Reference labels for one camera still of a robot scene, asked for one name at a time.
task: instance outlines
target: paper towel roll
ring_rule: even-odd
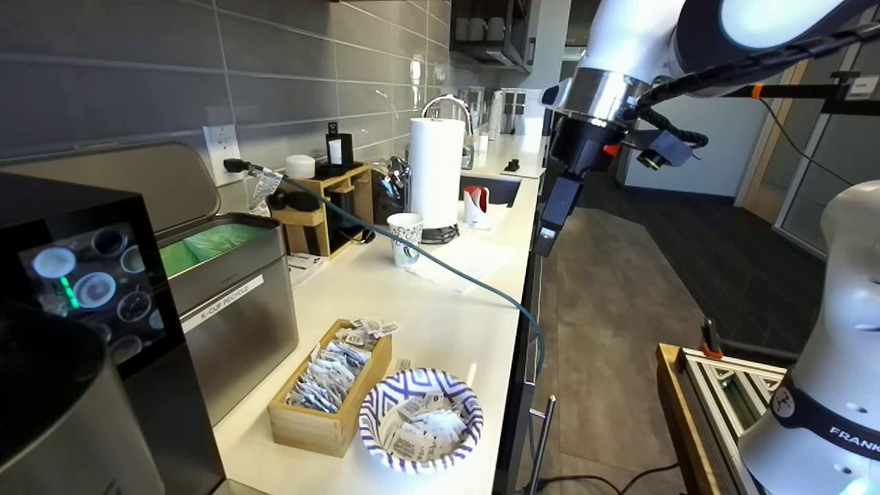
[[[411,196],[407,208],[429,229],[455,229],[459,208],[466,121],[411,121]]]

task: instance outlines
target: bottle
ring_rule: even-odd
[[[353,163],[353,134],[340,132],[340,123],[329,121],[329,174],[342,176]]]

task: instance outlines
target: white countertop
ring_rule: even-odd
[[[511,208],[500,212],[500,225],[473,230],[439,256],[476,249],[476,256],[505,258],[505,267],[487,278],[496,288],[521,300],[527,284],[528,242],[539,196],[539,150],[535,142],[496,138],[476,154],[467,176],[516,176],[500,174],[509,159],[521,159],[524,182]],[[492,493],[496,460],[500,442],[505,405],[517,339],[517,310],[500,297],[467,288],[467,284],[426,281],[396,269],[388,238],[345,247],[315,278],[296,285],[296,314],[300,346],[293,351],[238,410],[217,427],[217,447],[225,476],[269,495],[296,493]],[[395,362],[434,366],[470,379],[487,423],[476,454],[455,471],[439,476],[401,476],[373,460],[359,435],[346,456],[324,456],[274,442],[268,405],[283,379],[304,362],[320,335],[335,319],[384,319],[395,321]]]

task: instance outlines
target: robotic arm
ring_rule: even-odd
[[[839,29],[879,0],[606,0],[572,79],[561,86],[550,156],[564,164],[542,212],[539,252],[550,252],[609,142],[632,134],[652,105],[770,77],[830,55],[880,28]],[[685,163],[700,134],[661,128],[645,145],[657,168]]]

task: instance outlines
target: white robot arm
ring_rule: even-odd
[[[564,171],[542,207],[536,249],[554,247],[602,145],[626,139],[650,105],[869,42],[879,25],[830,29],[873,6],[880,0],[606,0],[554,105],[550,154]],[[661,132],[652,145],[663,159],[687,142]],[[824,315],[773,396],[773,414],[742,436],[742,461],[767,493],[880,493],[880,182],[839,196],[824,230],[830,249]]]

